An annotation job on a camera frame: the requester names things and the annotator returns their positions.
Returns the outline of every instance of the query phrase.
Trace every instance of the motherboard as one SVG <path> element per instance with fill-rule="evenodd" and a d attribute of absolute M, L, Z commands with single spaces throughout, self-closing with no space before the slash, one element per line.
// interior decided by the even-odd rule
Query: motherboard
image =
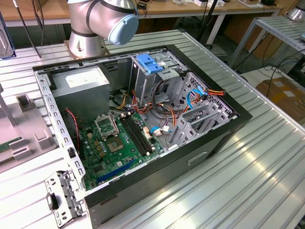
<path fill-rule="evenodd" d="M 80 130 L 86 189 L 91 190 L 161 154 L 162 147 L 147 130 L 148 127 L 137 113 L 109 120 L 99 119 L 95 125 Z"/>

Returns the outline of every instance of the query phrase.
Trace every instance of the desk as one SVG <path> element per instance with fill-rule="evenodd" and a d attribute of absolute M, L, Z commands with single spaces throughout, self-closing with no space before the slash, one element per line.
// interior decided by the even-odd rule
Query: desk
<path fill-rule="evenodd" d="M 137 34 L 111 53 L 175 44 L 253 118 L 220 153 L 139 202 L 100 229 L 294 228 L 305 214 L 305 130 L 185 32 Z M 0 62 L 4 99 L 27 93 L 54 133 L 32 67 L 70 60 L 62 44 L 17 50 Z M 66 170 L 61 149 L 0 174 L 1 229 L 55 229 L 43 183 Z M 90 229 L 88 217 L 67 229 Z"/>
<path fill-rule="evenodd" d="M 286 16 L 279 16 L 279 17 L 263 17 L 263 18 L 255 18 L 251 25 L 249 26 L 247 32 L 245 33 L 244 37 L 238 44 L 235 52 L 233 53 L 233 56 L 231 57 L 231 60 L 229 62 L 229 66 L 232 67 L 235 63 L 239 53 L 243 49 L 245 43 L 249 39 L 250 35 L 252 34 L 254 28 L 256 26 L 259 26 L 263 29 L 263 31 L 260 33 L 260 35 L 256 38 L 256 41 L 253 43 L 252 48 L 253 50 L 257 45 L 259 44 L 260 40 L 263 38 L 263 36 L 268 32 L 284 43 L 290 45 L 292 48 L 296 49 L 297 51 L 301 52 L 302 54 L 305 54 L 305 41 L 301 39 L 301 35 L 304 34 L 304 26 L 305 22 L 296 22 L 292 21 Z"/>
<path fill-rule="evenodd" d="M 224 20 L 224 17 L 229 14 L 244 14 L 244 13 L 262 13 L 272 12 L 272 16 L 276 16 L 283 7 L 264 6 L 264 8 L 251 9 L 239 3 L 237 0 L 226 2 L 223 7 L 216 7 L 212 15 L 218 15 L 216 23 L 212 29 L 207 44 L 212 44 L 215 36 Z M 70 23 L 70 15 L 68 4 L 65 0 L 48 0 L 42 7 L 45 18 L 45 24 L 66 24 Z M 202 16 L 205 7 L 199 7 L 194 3 L 186 3 L 179 6 L 171 0 L 166 2 L 152 1 L 147 4 L 147 18 L 169 18 L 169 17 L 189 17 Z M 1 6 L 0 11 L 4 17 L 7 26 L 21 26 L 22 23 L 14 7 Z M 143 10 L 138 10 L 139 18 L 144 18 Z M 21 13 L 27 25 L 37 25 L 34 14 L 30 10 L 21 10 Z"/>

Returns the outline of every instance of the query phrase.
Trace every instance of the metal table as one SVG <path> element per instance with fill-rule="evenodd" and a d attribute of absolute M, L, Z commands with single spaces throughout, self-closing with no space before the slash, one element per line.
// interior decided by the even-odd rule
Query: metal table
<path fill-rule="evenodd" d="M 305 33 L 305 21 L 295 22 L 285 16 L 254 18 L 229 62 L 230 67 L 235 63 L 236 58 L 256 26 L 261 27 L 263 31 L 258 35 L 249 52 L 258 45 L 263 36 L 268 32 L 302 54 L 305 54 L 305 41 L 301 40 L 301 35 Z"/>
<path fill-rule="evenodd" d="M 112 53 L 175 44 L 252 115 L 223 150 L 101 226 L 113 228 L 293 228 L 305 214 L 305 130 L 185 32 L 136 35 Z M 28 92 L 50 124 L 31 71 L 71 59 L 64 45 L 17 51 L 0 62 L 4 97 Z M 56 228 L 44 179 L 67 164 L 60 148 L 0 174 L 0 228 Z M 90 228 L 88 217 L 67 228 Z"/>

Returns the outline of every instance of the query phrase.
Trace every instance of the blue pci slot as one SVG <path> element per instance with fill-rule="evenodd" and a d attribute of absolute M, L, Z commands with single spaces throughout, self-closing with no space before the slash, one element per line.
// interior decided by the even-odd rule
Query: blue pci slot
<path fill-rule="evenodd" d="M 135 160 L 127 163 L 126 165 L 124 165 L 124 166 L 122 166 L 120 168 L 117 168 L 116 170 L 114 170 L 114 171 L 112 171 L 112 172 L 110 172 L 110 173 L 108 173 L 108 174 L 106 174 L 104 176 L 101 176 L 101 177 L 97 178 L 96 182 L 97 183 L 102 182 L 104 180 L 107 180 L 107 179 L 111 178 L 112 176 L 115 176 L 115 175 L 119 174 L 120 172 L 123 172 L 123 171 L 129 169 L 134 161 Z"/>

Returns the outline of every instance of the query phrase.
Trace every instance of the ram slot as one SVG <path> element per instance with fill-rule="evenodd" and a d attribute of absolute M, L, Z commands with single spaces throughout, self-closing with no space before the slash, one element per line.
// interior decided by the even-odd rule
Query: ram slot
<path fill-rule="evenodd" d="M 123 127 L 125 128 L 126 132 L 128 133 L 129 137 L 131 138 L 132 142 L 134 145 L 137 147 L 138 151 L 142 156 L 146 155 L 146 150 L 142 146 L 141 142 L 138 140 L 137 136 L 134 134 L 134 131 L 132 128 L 129 126 L 128 122 L 126 119 L 121 119 L 121 123 Z"/>
<path fill-rule="evenodd" d="M 134 121 L 131 118 L 128 118 L 127 122 L 129 123 L 132 130 L 134 130 L 134 133 L 138 136 L 139 140 L 141 141 L 143 147 L 145 147 L 146 151 L 151 153 L 153 151 L 151 146 L 148 144 L 146 138 L 143 136 L 142 132 L 139 130 L 137 125 L 134 123 Z"/>

